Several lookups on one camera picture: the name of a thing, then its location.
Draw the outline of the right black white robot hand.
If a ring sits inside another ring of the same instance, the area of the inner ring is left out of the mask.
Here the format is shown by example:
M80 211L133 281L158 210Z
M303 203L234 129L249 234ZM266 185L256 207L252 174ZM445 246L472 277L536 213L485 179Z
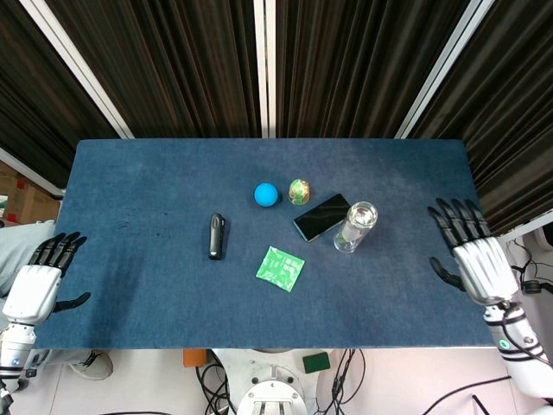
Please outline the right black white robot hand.
M429 263L446 284L467 293L477 304L494 306L509 303L518 284L506 255L493 235L484 214L470 200L435 200L428 212L459 267L454 274L435 257Z

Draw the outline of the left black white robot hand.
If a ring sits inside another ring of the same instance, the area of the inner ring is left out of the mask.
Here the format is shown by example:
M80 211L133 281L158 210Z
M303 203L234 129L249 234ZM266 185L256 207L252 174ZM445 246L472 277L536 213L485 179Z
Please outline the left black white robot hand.
M74 255L87 241L79 232L60 233L38 245L28 263L16 274L3 306L8 322L37 326L53 313L76 309L90 298L89 292L60 301L58 291Z

